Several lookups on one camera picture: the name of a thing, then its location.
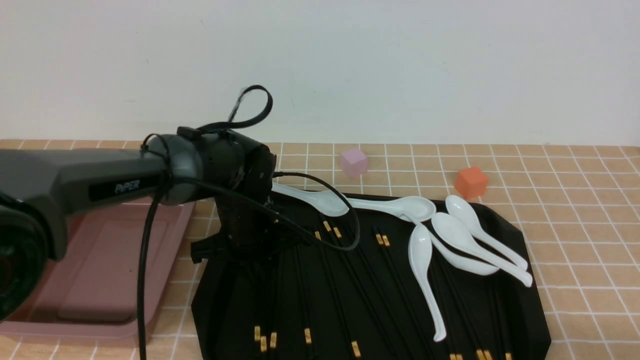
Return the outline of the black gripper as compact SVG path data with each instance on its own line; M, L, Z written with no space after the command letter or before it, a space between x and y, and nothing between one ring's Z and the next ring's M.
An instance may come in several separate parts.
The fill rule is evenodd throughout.
M212 259L262 261L301 241L271 198L276 155L261 143L231 145L231 178L217 185L229 188L212 192L221 227L216 234L190 244L194 264Z

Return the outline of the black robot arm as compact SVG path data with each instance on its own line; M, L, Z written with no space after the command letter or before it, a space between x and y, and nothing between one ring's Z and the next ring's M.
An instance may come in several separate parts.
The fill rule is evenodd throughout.
M142 198L183 205L230 198L241 214L270 200L277 156L231 129L181 126L140 149L1 150L1 319L11 317L67 252L69 217Z

